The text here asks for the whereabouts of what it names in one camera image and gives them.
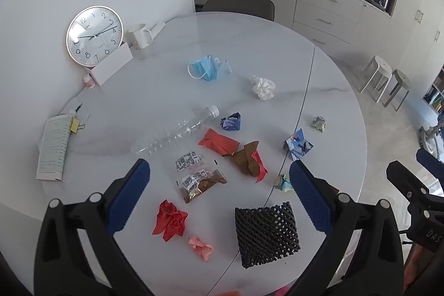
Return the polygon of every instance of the bottle cap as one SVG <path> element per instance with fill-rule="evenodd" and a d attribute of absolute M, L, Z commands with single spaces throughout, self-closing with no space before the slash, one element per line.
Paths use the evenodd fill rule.
<path fill-rule="evenodd" d="M 218 110 L 218 108 L 216 106 L 212 105 L 210 107 L 210 111 L 213 114 L 214 118 L 219 117 L 219 110 Z"/>

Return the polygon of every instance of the white mug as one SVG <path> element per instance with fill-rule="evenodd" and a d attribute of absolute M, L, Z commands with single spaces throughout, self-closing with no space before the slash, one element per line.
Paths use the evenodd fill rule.
<path fill-rule="evenodd" d="M 146 24 L 138 24 L 128 29 L 131 41 L 136 49 L 147 47 L 154 39 Z"/>

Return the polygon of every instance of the round table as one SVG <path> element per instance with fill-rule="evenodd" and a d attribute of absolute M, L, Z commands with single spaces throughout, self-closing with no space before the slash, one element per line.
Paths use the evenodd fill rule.
<path fill-rule="evenodd" d="M 273 188 L 277 175 L 287 173 L 292 162 L 283 142 L 296 128 L 303 128 L 314 145 L 303 158 L 305 165 L 315 177 L 324 178 L 354 200 L 364 180 L 365 125 L 341 71 L 301 35 L 242 14 L 200 13 L 173 19 L 149 47 L 132 52 L 134 59 L 102 87 L 85 88 L 77 96 L 90 117 L 85 130 L 70 137 L 63 180 L 43 183 L 48 200 L 82 202 L 91 193 L 104 192 L 134 164 L 137 157 L 129 150 L 141 133 L 157 135 L 171 130 L 192 108 L 214 104 L 221 117 L 241 114 L 240 131 L 224 131 L 219 119 L 212 128 L 239 141 L 240 147 L 259 141 L 258 152 L 268 170 L 265 179 L 255 183 L 255 178 L 242 174 L 229 159 L 205 149 L 228 182 L 216 184 L 185 204 L 172 175 L 155 157 L 150 160 L 150 182 L 115 239 L 155 295 L 239 290 L 242 296 L 258 296 L 299 277 L 325 235 L 315 230 L 294 192 Z M 228 60 L 233 73 L 224 73 L 214 82 L 192 79 L 187 63 L 207 54 Z M 273 99 L 258 99 L 249 81 L 252 75 L 276 83 Z M 323 133 L 310 126 L 318 115 L 327 120 Z M 197 143 L 194 148 L 198 153 L 204 150 Z M 152 235 L 159 204 L 165 199 L 188 212 L 185 234 L 168 242 L 161 235 Z M 238 254 L 235 207 L 258 208 L 285 201 L 294 212 L 300 251 L 244 269 Z M 213 245 L 208 263 L 188 245 L 193 236 Z M 103 278 L 90 246 L 85 249 L 93 271 Z"/>

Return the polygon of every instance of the white stool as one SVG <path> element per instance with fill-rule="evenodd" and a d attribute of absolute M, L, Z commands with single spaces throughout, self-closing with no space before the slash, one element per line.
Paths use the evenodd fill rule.
<path fill-rule="evenodd" d="M 381 73 L 381 78 L 382 76 L 387 78 L 387 82 L 385 84 L 384 89 L 382 90 L 381 94 L 378 97 L 378 100 L 376 101 L 376 103 L 378 103 L 382 97 L 382 95 L 384 94 L 385 90 L 387 89 L 387 86 L 389 85 L 389 82 L 392 78 L 392 67 L 389 66 L 389 64 L 384 61 L 381 57 L 379 56 L 374 56 L 372 58 L 372 60 L 370 61 L 370 63 L 368 64 L 368 66 L 364 69 L 364 72 L 362 73 L 362 76 L 365 75 L 365 73 L 370 69 L 370 67 L 374 65 L 376 67 L 375 73 L 373 73 L 373 75 L 370 77 L 369 81 L 363 86 L 362 90 L 359 91 L 359 93 L 362 93 L 365 88 L 370 84 L 370 82 L 372 81 L 372 79 L 376 76 L 376 73 Z"/>

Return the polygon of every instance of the white box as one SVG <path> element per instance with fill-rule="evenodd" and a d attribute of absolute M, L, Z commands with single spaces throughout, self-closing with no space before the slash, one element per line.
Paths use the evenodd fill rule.
<path fill-rule="evenodd" d="M 123 43 L 118 49 L 97 64 L 93 69 L 87 69 L 95 83 L 103 85 L 114 73 L 133 59 L 127 43 Z"/>

